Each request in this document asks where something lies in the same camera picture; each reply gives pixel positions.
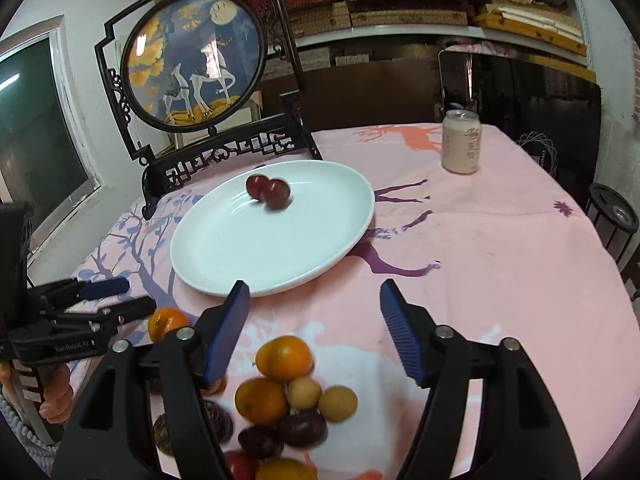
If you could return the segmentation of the left hand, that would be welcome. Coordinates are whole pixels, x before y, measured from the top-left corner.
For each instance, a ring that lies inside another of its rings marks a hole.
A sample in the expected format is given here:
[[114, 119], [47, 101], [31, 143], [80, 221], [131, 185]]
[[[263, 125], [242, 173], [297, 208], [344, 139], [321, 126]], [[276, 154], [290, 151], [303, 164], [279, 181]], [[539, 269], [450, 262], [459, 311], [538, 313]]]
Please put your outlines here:
[[[12, 370], [8, 362], [1, 362], [1, 383], [4, 393], [8, 396], [9, 404], [14, 408], [20, 407], [13, 382]], [[74, 390], [70, 385], [70, 370], [66, 364], [55, 367], [44, 386], [43, 404], [40, 415], [50, 424], [62, 424], [70, 418], [73, 411]]]

